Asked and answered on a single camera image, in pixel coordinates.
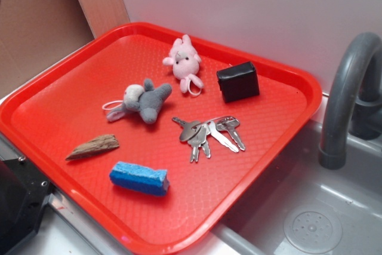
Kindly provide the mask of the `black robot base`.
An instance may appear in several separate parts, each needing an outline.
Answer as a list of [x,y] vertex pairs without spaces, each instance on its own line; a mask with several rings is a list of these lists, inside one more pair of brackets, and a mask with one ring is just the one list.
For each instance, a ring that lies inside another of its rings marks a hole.
[[29,159],[1,161],[1,254],[38,234],[52,187]]

